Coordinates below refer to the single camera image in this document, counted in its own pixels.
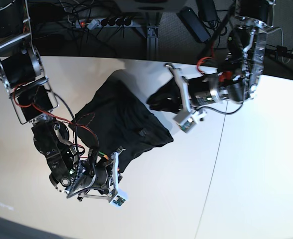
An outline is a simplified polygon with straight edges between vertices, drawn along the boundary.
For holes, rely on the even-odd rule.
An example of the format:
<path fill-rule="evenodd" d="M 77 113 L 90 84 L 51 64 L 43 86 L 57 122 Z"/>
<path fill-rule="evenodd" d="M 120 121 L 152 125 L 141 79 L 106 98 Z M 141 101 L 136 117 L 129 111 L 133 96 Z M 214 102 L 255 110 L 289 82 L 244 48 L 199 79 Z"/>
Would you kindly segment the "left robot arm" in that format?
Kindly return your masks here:
<path fill-rule="evenodd" d="M 275 5 L 274 0 L 237 0 L 231 4 L 221 26 L 198 55 L 196 68 L 201 76 L 173 76 L 149 96 L 149 108 L 178 114 L 209 109 L 211 104 L 226 100 L 242 105 L 252 98 L 264 70 L 267 30 L 274 26 Z M 231 24 L 232 17 L 241 23 Z M 218 62 L 213 45 L 227 24 L 231 24 L 229 52 L 223 62 Z"/>

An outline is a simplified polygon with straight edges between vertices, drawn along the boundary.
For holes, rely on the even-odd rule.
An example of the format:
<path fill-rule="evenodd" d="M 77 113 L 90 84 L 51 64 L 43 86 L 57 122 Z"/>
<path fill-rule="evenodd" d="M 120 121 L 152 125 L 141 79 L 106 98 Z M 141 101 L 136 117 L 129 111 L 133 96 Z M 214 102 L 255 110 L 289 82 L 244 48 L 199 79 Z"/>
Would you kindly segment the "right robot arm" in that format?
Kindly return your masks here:
<path fill-rule="evenodd" d="M 69 121 L 52 113 L 62 99 L 53 92 L 33 45 L 25 0 L 0 0 L 0 79 L 20 123 L 32 124 L 34 145 L 46 158 L 53 186 L 78 200 L 91 198 L 95 190 L 96 199 L 120 206 L 127 196 L 119 189 L 119 154 L 101 153 L 94 137 L 82 160 L 78 143 L 69 140 Z"/>

